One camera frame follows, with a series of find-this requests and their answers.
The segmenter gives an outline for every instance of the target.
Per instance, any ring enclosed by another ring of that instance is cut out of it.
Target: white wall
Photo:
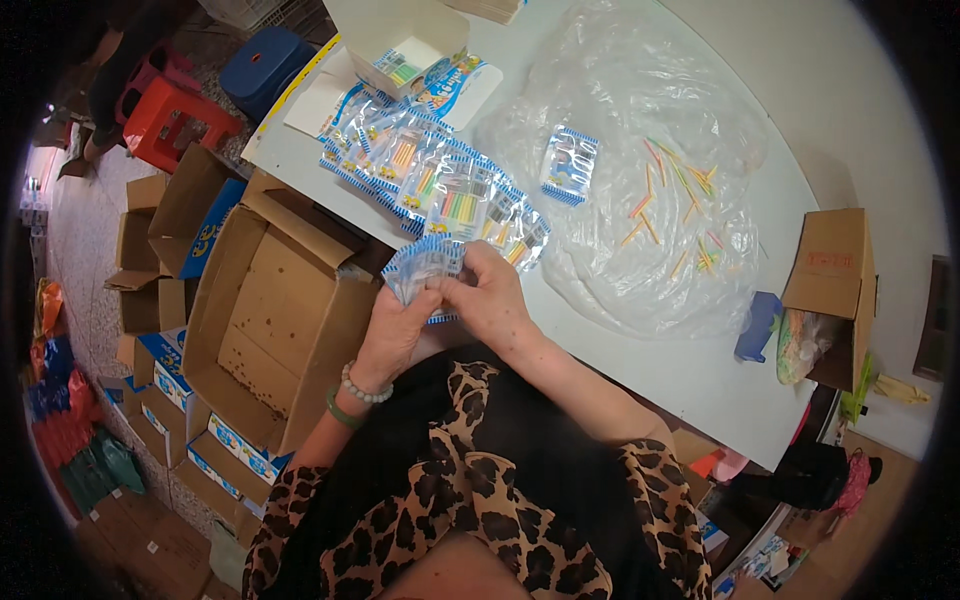
[[[923,458],[941,386],[911,374],[933,254],[948,254],[939,184],[907,91],[847,0],[665,0],[766,108],[823,209],[867,209],[880,275],[875,369],[930,392],[906,406],[870,393],[857,432]]]

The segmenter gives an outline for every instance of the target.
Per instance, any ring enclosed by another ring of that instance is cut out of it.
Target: yellow tape
[[[320,52],[317,53],[313,59],[310,60],[299,72],[297,77],[294,78],[287,88],[283,90],[283,93],[280,94],[280,97],[274,102],[274,107],[270,109],[270,112],[267,113],[267,117],[260,123],[260,127],[256,128],[257,133],[264,133],[267,130],[267,125],[270,124],[270,120],[274,118],[274,115],[277,114],[283,105],[287,103],[287,99],[290,98],[290,94],[294,93],[294,90],[300,87],[300,84],[303,83],[303,80],[306,79],[306,76],[310,74],[310,71],[313,70],[313,67],[317,66],[321,60],[328,54],[333,48],[340,43],[340,34],[334,36],[329,42],[326,43],[326,46],[320,49]]]

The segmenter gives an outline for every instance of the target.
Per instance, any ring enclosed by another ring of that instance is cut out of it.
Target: red plastic stool
[[[163,64],[162,71],[154,66],[154,61]],[[127,86],[114,108],[113,119],[120,125],[126,125],[130,118],[128,115],[132,113],[133,107],[136,106],[137,97],[142,97],[143,93],[147,91],[147,86],[160,75],[181,87],[200,92],[200,82],[187,75],[192,70],[193,62],[174,50],[174,46],[169,39],[162,40],[137,64],[127,79]]]
[[[173,118],[175,110],[179,110],[180,115]],[[215,150],[224,137],[240,133],[243,127],[240,119],[209,98],[157,77],[147,86],[130,115],[123,130],[124,141],[132,155],[173,173],[183,155],[183,150],[175,148],[174,142],[190,117],[207,124],[200,145],[210,150]],[[161,137],[164,128],[167,132]]]

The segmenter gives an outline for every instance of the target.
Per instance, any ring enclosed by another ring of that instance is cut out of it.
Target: woman's right hand
[[[516,269],[487,242],[465,246],[464,264],[476,274],[476,287],[453,277],[434,279],[427,287],[439,290],[470,333],[509,363],[511,355],[529,349],[542,333],[527,312]]]

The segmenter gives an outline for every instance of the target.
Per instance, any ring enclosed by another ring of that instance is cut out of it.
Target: hand
[[[427,282],[439,290],[470,333],[510,363],[511,356],[542,338],[523,301],[516,269],[487,242],[468,242],[464,264],[477,276],[471,287],[453,277]]]
[[[420,330],[441,302],[439,292],[423,290],[404,308],[390,286],[383,286],[373,305],[367,338],[350,369],[353,384],[368,394],[386,390],[406,370]]]

